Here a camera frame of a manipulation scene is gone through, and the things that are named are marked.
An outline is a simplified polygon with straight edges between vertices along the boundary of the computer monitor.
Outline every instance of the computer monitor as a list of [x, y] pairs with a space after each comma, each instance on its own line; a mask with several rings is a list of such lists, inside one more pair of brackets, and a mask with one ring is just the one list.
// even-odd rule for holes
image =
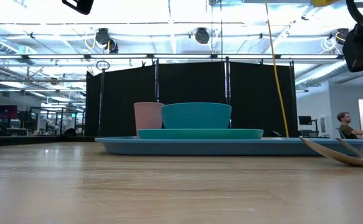
[[313, 120], [311, 116], [299, 116], [299, 124], [300, 125], [312, 125]]
[[0, 119], [17, 119], [17, 105], [0, 105]]

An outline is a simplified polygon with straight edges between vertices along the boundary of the metal spoon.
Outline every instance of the metal spoon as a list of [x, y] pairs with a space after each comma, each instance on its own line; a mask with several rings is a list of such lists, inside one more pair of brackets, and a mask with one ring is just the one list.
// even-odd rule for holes
[[348, 148], [350, 151], [354, 152], [357, 154], [357, 156], [359, 156], [361, 159], [363, 159], [363, 152], [361, 152], [360, 150], [356, 149], [355, 147], [353, 147], [352, 145], [350, 145], [349, 143], [343, 141], [342, 139], [336, 138], [336, 140], [341, 143], [344, 147]]
[[354, 158], [354, 157], [342, 154], [340, 152], [333, 151], [332, 149], [328, 149], [325, 146], [322, 146], [320, 144], [317, 144], [317, 143], [312, 142], [305, 138], [301, 138], [301, 140], [312, 150], [318, 152], [319, 154], [321, 154], [327, 158], [334, 159], [336, 161], [339, 161], [341, 163], [344, 163], [344, 164], [347, 164], [350, 166], [363, 167], [363, 159]]

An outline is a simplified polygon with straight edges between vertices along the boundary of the table surface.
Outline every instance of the table surface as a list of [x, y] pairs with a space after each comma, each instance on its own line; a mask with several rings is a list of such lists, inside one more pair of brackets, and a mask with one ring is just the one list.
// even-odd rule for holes
[[324, 157], [0, 147], [0, 223], [363, 223], [363, 168]]

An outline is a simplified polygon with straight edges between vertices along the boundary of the person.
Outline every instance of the person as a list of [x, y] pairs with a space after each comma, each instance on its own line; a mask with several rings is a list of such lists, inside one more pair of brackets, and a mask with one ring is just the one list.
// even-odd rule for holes
[[363, 130], [353, 129], [349, 126], [351, 116], [349, 112], [342, 112], [337, 115], [337, 119], [341, 122], [340, 130], [347, 139], [363, 139]]

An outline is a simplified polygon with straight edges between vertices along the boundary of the black partition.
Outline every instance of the black partition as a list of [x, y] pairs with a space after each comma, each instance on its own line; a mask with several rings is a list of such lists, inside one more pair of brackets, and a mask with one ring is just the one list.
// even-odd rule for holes
[[98, 136], [101, 74], [87, 72], [85, 136]]
[[[293, 67], [277, 66], [290, 137], [298, 137]], [[232, 127], [264, 129], [286, 136], [272, 65], [230, 62]]]
[[159, 65], [159, 102], [225, 103], [224, 63], [174, 63]]
[[134, 103], [156, 102], [155, 68], [147, 66], [106, 72], [102, 136], [136, 136]]

